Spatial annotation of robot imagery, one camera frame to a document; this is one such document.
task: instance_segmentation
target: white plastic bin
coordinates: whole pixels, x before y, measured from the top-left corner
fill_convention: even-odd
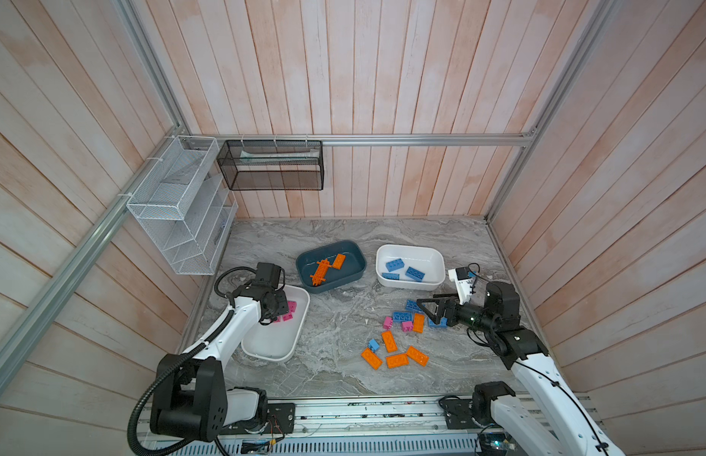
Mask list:
[[[393,274],[399,274],[399,280],[385,279],[381,273],[388,272],[386,263],[399,258],[403,260],[403,268],[391,271]],[[407,277],[405,273],[409,267],[423,272],[424,280],[417,282]],[[444,257],[438,250],[429,247],[385,244],[376,252],[376,276],[385,287],[432,291],[444,282]]]
[[[288,301],[298,303],[293,318],[269,325],[256,324],[241,340],[241,349],[260,360],[284,363],[293,356],[310,306],[310,294],[300,287],[285,285]]]

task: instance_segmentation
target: dark teal bin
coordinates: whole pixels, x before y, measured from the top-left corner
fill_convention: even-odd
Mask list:
[[[318,287],[313,287],[310,276],[314,275],[315,271],[317,271],[317,262],[327,258],[330,264],[332,264],[339,253],[346,256],[343,267],[340,268],[340,270],[333,268],[328,269],[325,275],[325,282],[322,282],[322,285]],[[363,277],[363,271],[366,270],[366,259],[358,248],[358,244],[353,241],[339,241],[334,244],[309,250],[298,256],[295,264],[298,267],[298,273],[300,273],[303,288],[310,293],[322,293],[340,287],[341,285],[355,282]]]

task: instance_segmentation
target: mesh basket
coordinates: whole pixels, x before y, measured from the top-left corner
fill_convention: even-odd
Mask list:
[[[137,219],[183,220],[219,154],[215,138],[177,136],[128,202]]]
[[[322,190],[320,141],[228,140],[217,159],[231,190]]]

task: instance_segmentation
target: gray marble surface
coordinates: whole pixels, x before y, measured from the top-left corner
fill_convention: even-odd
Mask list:
[[[370,339],[383,345],[381,324],[385,316],[403,311],[407,299],[455,292],[448,279],[434,292],[381,286],[375,271],[376,250],[381,245],[432,247],[444,256],[446,268],[476,262],[485,277],[507,281],[485,224],[478,218],[238,221],[231,228],[220,271],[234,266],[255,267],[257,261],[265,261],[285,268],[287,283],[299,286],[296,257],[343,239],[355,241],[365,255],[363,278],[329,292],[311,294],[294,355],[285,363],[249,357],[239,347],[225,368],[229,386],[264,388],[270,397],[471,394],[478,383],[504,380],[515,390],[524,391],[492,351],[477,347],[467,338],[461,325],[447,329],[427,325],[422,334],[403,333],[400,325],[394,325],[397,353],[413,345],[430,357],[426,367],[412,362],[387,369],[384,362],[373,370],[360,356]],[[233,289],[247,278],[239,275],[225,279],[221,288]],[[473,300],[481,305],[483,299],[484,283],[479,282]],[[225,302],[212,293],[199,335],[224,306]],[[525,315],[522,320],[529,326]],[[388,354],[381,347],[378,355],[384,360]]]

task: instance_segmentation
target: orange toy piece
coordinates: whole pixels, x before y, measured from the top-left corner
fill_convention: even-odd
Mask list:
[[[330,261],[327,259],[318,261],[317,264],[319,266],[317,267],[317,271],[315,271],[315,275],[310,276],[312,278],[313,287],[317,287],[322,282],[325,282],[325,274],[328,272],[328,268],[330,268]]]
[[[424,332],[424,321],[426,320],[426,317],[423,314],[414,314],[413,315],[413,330],[416,333],[423,333]]]
[[[394,336],[391,333],[391,331],[386,331],[385,333],[381,333],[381,337],[384,338],[384,344],[386,345],[386,351],[387,352],[395,352],[398,350],[398,347],[396,347],[396,341],[394,341]]]
[[[340,269],[343,267],[343,261],[346,260],[346,256],[343,255],[342,253],[339,253],[338,256],[336,257],[336,260],[332,262],[332,267],[335,269]]]
[[[400,353],[399,355],[386,356],[386,365],[389,369],[394,369],[394,367],[406,366],[408,364],[408,358],[406,353]]]
[[[406,355],[409,356],[412,360],[421,364],[422,366],[426,366],[429,362],[429,357],[427,355],[421,353],[421,351],[418,351],[417,349],[411,346],[409,346],[408,350],[406,350]]]
[[[376,356],[376,353],[370,351],[370,348],[365,349],[360,355],[363,356],[363,359],[366,360],[368,364],[370,364],[370,367],[376,370],[378,370],[378,368],[381,367],[381,364],[384,363],[378,356]]]

